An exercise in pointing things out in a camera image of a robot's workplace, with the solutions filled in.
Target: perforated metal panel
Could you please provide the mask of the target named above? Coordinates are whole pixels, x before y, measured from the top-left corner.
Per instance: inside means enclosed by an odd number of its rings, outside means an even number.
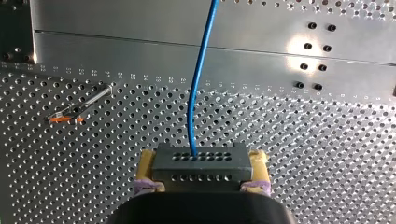
[[[39,64],[0,69],[2,224],[106,222],[132,196],[140,149],[188,145],[188,89],[208,3],[33,3]],[[225,0],[198,93],[197,143],[267,151],[273,196],[299,223],[395,223],[393,6]],[[177,10],[191,7],[190,17]],[[104,16],[115,9],[118,17]],[[44,122],[102,83],[113,95],[85,124]]]

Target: orange wire tip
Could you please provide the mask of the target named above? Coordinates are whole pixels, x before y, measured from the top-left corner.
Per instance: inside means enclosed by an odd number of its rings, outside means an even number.
[[[67,122],[69,120],[71,120],[71,118],[69,118],[69,117],[59,117],[59,118],[51,118],[51,119],[49,119],[49,122],[51,122],[51,123]]]

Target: metal plate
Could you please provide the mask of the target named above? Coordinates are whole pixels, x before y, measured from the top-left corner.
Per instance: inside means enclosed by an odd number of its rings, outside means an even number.
[[[198,55],[196,47],[75,35],[36,34],[36,44],[38,61],[51,62],[40,68],[46,74],[180,88],[190,86]],[[302,70],[302,63],[308,69]],[[321,64],[327,66],[325,72],[318,70]],[[377,63],[209,49],[201,86],[212,91],[393,105],[395,72],[395,66]],[[293,87],[296,81],[305,84],[303,90]],[[323,91],[313,88],[317,83]]]
[[[111,5],[106,0],[38,0],[33,5],[34,29],[197,46],[209,5],[210,0],[116,0]],[[209,44],[396,63],[394,8],[395,1],[389,0],[224,0]],[[308,29],[309,22],[317,29]],[[336,25],[335,32],[327,30],[330,24]],[[313,48],[304,49],[305,43]],[[323,51],[324,45],[332,51]]]
[[[44,118],[43,106],[56,106],[49,104],[52,96],[41,96],[54,90],[53,83],[35,81],[29,89],[34,98],[29,90],[18,96],[29,80],[20,73],[8,77],[10,94],[2,95],[1,164],[7,168],[1,169],[1,192],[2,202],[10,202],[2,203],[5,223],[103,222],[132,196],[140,148],[187,145],[186,89],[125,81],[99,102],[85,126],[43,129],[31,119]],[[67,91],[69,82],[59,82],[53,94]],[[85,91],[70,83],[62,97],[76,101]],[[38,104],[36,111],[25,115],[30,104]],[[202,89],[196,115],[200,146],[245,141],[270,154],[274,197],[300,223],[390,223],[394,217],[395,107]]]
[[[0,1],[0,61],[35,62],[30,13],[27,0]]]

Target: hole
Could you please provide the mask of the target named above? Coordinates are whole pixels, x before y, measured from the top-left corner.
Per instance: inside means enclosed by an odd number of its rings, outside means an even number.
[[[308,64],[302,63],[302,64],[300,65],[300,68],[303,69],[303,70],[306,70],[306,69],[308,69]]]
[[[196,175],[190,175],[189,180],[195,181],[197,179]]]
[[[225,181],[231,181],[233,177],[231,175],[224,176]]]
[[[322,72],[324,72],[324,71],[326,71],[327,70],[327,66],[326,65],[324,65],[324,64],[321,64],[320,66],[319,66],[319,68],[318,68],[320,71],[322,71]]]
[[[330,52],[330,51],[332,51],[332,47],[329,45],[325,45],[325,46],[323,46],[323,50],[326,52]]]
[[[305,49],[312,49],[312,45],[310,43],[304,44]]]
[[[304,87],[304,83],[303,82],[296,82],[294,84],[295,87],[297,87],[298,89],[302,89]]]
[[[315,84],[314,89],[317,91],[321,91],[321,90],[323,90],[323,86],[320,84]]]
[[[333,25],[333,24],[331,24],[331,25],[329,25],[327,27],[327,30],[330,31],[330,32],[334,32],[336,29],[337,29],[337,27],[335,25]]]
[[[309,29],[311,29],[311,30],[314,30],[314,29],[316,29],[316,28],[317,28],[317,24],[316,24],[316,23],[314,23],[314,22],[309,22],[309,24],[308,24],[308,28],[309,28]]]
[[[222,180],[222,175],[216,175],[216,180],[221,181]]]

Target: blue cable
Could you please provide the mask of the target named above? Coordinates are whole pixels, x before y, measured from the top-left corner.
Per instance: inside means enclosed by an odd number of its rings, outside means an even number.
[[[193,157],[197,156],[197,147],[195,145],[195,134],[194,134],[194,106],[195,98],[197,95],[197,89],[199,84],[199,79],[202,73],[202,67],[204,65],[207,44],[209,42],[210,33],[212,31],[213,22],[216,17],[216,11],[218,10],[219,0],[212,0],[210,6],[209,15],[207,16],[206,27],[204,32],[204,37],[202,38],[201,48],[199,50],[197,64],[195,66],[194,77],[191,84],[191,92],[189,98],[189,106],[187,109],[187,131],[189,134],[190,150]]]

